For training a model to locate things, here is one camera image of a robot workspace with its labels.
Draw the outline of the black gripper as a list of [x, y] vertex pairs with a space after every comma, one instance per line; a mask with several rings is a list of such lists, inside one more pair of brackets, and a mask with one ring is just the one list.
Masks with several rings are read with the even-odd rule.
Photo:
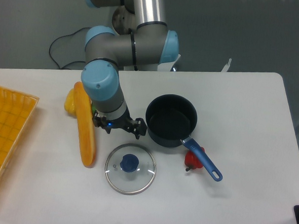
[[107, 134], [111, 132], [112, 129], [123, 129], [128, 133], [132, 133], [137, 140], [141, 136], [145, 136], [147, 132], [147, 125], [143, 118], [136, 118], [135, 120], [130, 118], [129, 110], [126, 109], [125, 112], [117, 119], [108, 119], [105, 116], [101, 116], [98, 111], [94, 111], [92, 117], [93, 124], [96, 128], [103, 128]]

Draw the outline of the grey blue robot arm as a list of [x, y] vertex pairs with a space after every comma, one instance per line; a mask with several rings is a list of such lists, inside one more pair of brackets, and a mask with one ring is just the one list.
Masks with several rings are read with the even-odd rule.
[[86, 64], [81, 74], [85, 92], [95, 107], [95, 127], [110, 132], [123, 129], [139, 138], [147, 131], [142, 118], [132, 119], [123, 95], [118, 70], [160, 65], [178, 58], [177, 33], [167, 28], [163, 0], [85, 0], [94, 8], [122, 6], [136, 20], [126, 34], [113, 27], [95, 26], [85, 39]]

